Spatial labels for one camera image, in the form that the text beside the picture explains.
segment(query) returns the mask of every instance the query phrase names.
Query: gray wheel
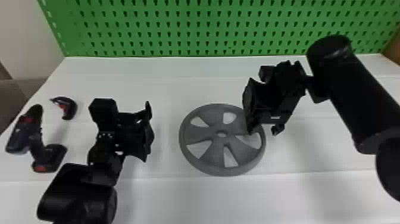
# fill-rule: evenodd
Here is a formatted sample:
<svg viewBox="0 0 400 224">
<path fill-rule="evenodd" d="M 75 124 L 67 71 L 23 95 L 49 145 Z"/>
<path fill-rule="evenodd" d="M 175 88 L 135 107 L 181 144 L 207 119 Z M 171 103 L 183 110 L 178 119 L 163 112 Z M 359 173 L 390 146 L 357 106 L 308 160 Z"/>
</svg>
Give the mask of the gray wheel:
<svg viewBox="0 0 400 224">
<path fill-rule="evenodd" d="M 236 118 L 231 123 L 223 122 L 224 113 L 233 113 Z M 192 120 L 199 117 L 207 126 L 196 126 Z M 254 129 L 261 138 L 261 146 L 253 148 L 243 143 L 237 136 L 248 135 L 244 112 L 241 108 L 228 104 L 208 104 L 190 112 L 179 129 L 179 144 L 183 155 L 198 170 L 213 176 L 234 176 L 245 173 L 260 162 L 265 151 L 265 132 L 261 126 Z M 211 141 L 211 145 L 199 158 L 188 149 L 188 145 Z M 237 166 L 225 165 L 224 148 L 227 147 Z"/>
</svg>

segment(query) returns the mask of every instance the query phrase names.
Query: red button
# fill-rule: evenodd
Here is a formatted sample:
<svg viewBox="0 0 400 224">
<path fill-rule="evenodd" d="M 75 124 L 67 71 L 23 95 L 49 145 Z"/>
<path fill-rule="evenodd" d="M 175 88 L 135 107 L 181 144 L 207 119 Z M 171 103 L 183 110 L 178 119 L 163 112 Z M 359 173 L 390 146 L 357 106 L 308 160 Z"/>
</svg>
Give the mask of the red button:
<svg viewBox="0 0 400 224">
<path fill-rule="evenodd" d="M 47 168 L 45 166 L 39 165 L 35 167 L 36 172 L 46 172 Z"/>
<path fill-rule="evenodd" d="M 25 117 L 24 118 L 24 123 L 30 124 L 30 123 L 32 123 L 32 121 L 33 121 L 33 119 L 31 117 Z"/>
</svg>

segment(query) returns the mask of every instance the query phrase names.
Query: wheel spoke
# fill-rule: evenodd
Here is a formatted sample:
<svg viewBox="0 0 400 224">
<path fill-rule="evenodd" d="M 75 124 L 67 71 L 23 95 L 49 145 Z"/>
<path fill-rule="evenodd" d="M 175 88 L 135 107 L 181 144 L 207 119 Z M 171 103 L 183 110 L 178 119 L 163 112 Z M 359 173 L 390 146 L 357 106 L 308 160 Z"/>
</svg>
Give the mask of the wheel spoke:
<svg viewBox="0 0 400 224">
<path fill-rule="evenodd" d="M 228 145 L 233 157 L 235 158 L 238 165 L 244 165 L 252 161 L 258 154 L 258 150 L 244 144 L 237 137 L 233 137 Z"/>
<path fill-rule="evenodd" d="M 221 124 L 223 122 L 223 116 L 224 116 L 224 110 L 222 108 L 213 110 L 204 110 L 199 113 L 199 117 L 208 126 Z"/>
<path fill-rule="evenodd" d="M 227 125 L 231 135 L 248 135 L 246 120 L 244 118 L 240 119 L 239 116 L 243 114 L 236 114 L 236 118 Z"/>
<path fill-rule="evenodd" d="M 211 139 L 212 134 L 209 127 L 199 127 L 189 124 L 185 129 L 185 143 L 186 145 L 190 145 L 207 141 Z"/>
<path fill-rule="evenodd" d="M 200 160 L 213 166 L 225 167 L 223 143 L 221 141 L 213 141 L 200 157 Z"/>
</svg>

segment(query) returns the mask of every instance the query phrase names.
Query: electric screwdriver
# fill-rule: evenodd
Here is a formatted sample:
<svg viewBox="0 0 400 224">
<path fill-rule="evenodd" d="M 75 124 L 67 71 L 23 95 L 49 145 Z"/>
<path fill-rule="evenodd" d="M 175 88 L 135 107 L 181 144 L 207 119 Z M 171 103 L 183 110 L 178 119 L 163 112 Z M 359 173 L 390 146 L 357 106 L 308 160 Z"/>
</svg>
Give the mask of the electric screwdriver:
<svg viewBox="0 0 400 224">
<path fill-rule="evenodd" d="M 38 173 L 51 173 L 57 170 L 67 152 L 59 144 L 44 146 L 42 141 L 43 107 L 36 104 L 26 114 L 18 118 L 11 132 L 5 151 L 11 154 L 25 154 L 30 151 L 34 162 L 32 169 Z"/>
</svg>

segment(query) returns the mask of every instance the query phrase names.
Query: black robotic gripper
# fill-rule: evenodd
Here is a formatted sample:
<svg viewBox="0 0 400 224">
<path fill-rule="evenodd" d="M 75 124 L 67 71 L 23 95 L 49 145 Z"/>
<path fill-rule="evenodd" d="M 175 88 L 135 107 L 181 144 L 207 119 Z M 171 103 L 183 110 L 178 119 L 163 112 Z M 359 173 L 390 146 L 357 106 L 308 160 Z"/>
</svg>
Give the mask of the black robotic gripper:
<svg viewBox="0 0 400 224">
<path fill-rule="evenodd" d="M 90 115 L 99 132 L 87 165 L 67 163 L 44 193 L 37 208 L 41 220 L 56 224 L 110 224 L 117 209 L 114 189 L 124 159 L 146 161 L 154 133 L 149 102 L 137 113 L 119 113 L 113 99 L 94 99 Z"/>
</svg>

